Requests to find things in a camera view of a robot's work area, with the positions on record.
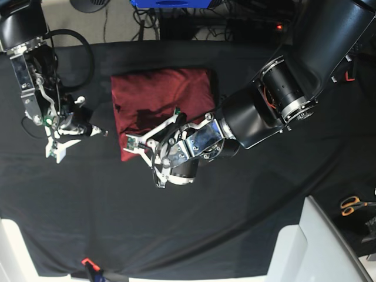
black table surface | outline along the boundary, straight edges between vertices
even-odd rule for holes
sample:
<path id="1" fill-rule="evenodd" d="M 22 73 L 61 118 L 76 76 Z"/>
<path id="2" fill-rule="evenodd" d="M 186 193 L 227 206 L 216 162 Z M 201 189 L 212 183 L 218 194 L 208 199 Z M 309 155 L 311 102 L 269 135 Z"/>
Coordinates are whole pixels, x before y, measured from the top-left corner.
<path id="1" fill-rule="evenodd" d="M 376 244 L 360 241 L 374 210 L 341 218 L 338 204 L 376 187 L 373 66 L 357 82 L 338 82 L 320 96 L 315 114 L 230 160 L 199 169 L 189 186 L 156 189 L 140 157 L 120 161 L 110 76 L 168 67 L 216 72 L 220 95 L 241 89 L 271 49 L 227 42 L 121 42 L 93 45 L 93 82 L 84 95 L 92 122 L 109 130 L 69 148 L 59 165 L 44 158 L 45 140 L 21 129 L 24 108 L 9 59 L 0 56 L 0 215 L 20 226 L 37 271 L 62 276 L 91 258 L 129 277 L 213 279 L 266 274 L 278 232 L 297 224 L 312 193 L 359 256 Z M 80 46 L 60 48 L 66 85 L 88 71 Z"/>

black fabric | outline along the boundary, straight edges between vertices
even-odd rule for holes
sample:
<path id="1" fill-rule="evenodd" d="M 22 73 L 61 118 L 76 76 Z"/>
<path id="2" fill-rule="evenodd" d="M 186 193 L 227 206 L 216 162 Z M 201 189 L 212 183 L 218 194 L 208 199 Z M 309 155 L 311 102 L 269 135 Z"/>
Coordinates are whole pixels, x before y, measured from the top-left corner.
<path id="1" fill-rule="evenodd" d="M 227 42 L 127 42 L 94 45 L 93 51 L 94 80 L 77 95 L 86 96 L 95 110 L 92 122 L 110 134 L 70 148 L 59 165 L 44 158 L 43 140 L 22 131 L 19 88 L 9 59 L 0 58 L 0 211 L 20 226 L 40 275 L 83 271 L 85 257 L 128 277 L 263 275 L 278 232 L 298 223 L 303 193 L 313 190 L 357 254 L 374 252 L 376 242 L 360 245 L 353 216 L 338 217 L 343 197 L 372 200 L 376 187 L 376 109 L 357 83 L 325 91 L 315 114 L 292 131 L 200 167 L 192 185 L 161 190 L 140 157 L 120 161 L 110 76 L 204 66 L 217 73 L 219 94 L 229 95 L 249 82 L 271 50 Z M 65 84 L 85 78 L 82 47 L 59 49 L 58 56 Z M 372 78 L 372 67 L 362 70 Z M 365 221 L 356 220 L 358 226 Z"/>

folded red cloth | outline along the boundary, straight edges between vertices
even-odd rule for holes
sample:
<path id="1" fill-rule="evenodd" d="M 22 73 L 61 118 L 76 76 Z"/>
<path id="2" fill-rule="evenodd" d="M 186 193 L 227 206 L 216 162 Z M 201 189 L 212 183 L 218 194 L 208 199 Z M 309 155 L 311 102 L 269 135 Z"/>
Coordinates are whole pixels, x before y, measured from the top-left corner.
<path id="1" fill-rule="evenodd" d="M 144 135 L 166 119 L 175 108 L 188 120 L 214 108 L 206 69 L 162 69 L 112 76 L 112 101 L 122 161 L 132 153 L 126 147 L 127 133 Z"/>

scissors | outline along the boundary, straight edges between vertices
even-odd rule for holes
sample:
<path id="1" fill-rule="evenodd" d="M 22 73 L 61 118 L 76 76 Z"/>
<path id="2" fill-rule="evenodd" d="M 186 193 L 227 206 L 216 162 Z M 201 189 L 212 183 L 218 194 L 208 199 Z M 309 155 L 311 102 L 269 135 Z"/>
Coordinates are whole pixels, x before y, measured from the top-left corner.
<path id="1" fill-rule="evenodd" d="M 359 197 L 351 196 L 341 203 L 342 216 L 349 216 L 362 207 L 376 206 L 376 202 L 362 202 Z"/>

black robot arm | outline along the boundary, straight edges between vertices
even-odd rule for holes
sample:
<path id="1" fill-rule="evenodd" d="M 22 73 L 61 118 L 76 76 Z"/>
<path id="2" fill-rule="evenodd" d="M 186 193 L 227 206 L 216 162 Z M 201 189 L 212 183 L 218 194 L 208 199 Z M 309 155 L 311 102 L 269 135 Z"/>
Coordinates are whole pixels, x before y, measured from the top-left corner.
<path id="1" fill-rule="evenodd" d="M 196 125 L 175 114 L 144 136 L 128 135 L 128 152 L 142 155 L 158 187 L 194 181 L 199 162 L 236 154 L 308 118 L 341 61 L 375 17 L 376 0 L 311 0 L 300 16 L 293 46 L 272 59 L 245 89 Z M 153 136 L 169 127 L 160 141 Z M 152 151 L 150 159 L 147 152 Z"/>
<path id="2" fill-rule="evenodd" d="M 56 73 L 58 63 L 53 41 L 52 47 L 46 43 L 53 36 L 63 34 L 80 40 L 88 54 L 90 71 L 78 86 L 63 86 Z M 45 138 L 48 139 L 46 157 L 55 157 L 60 163 L 68 147 L 87 137 L 107 134 L 89 123 L 90 111 L 83 106 L 85 98 L 81 96 L 74 100 L 71 95 L 93 78 L 94 58 L 90 45 L 74 31 L 60 29 L 50 32 L 41 0 L 0 1 L 0 47 L 11 60 L 21 90 L 25 107 L 22 125 L 28 118 L 45 128 Z"/>

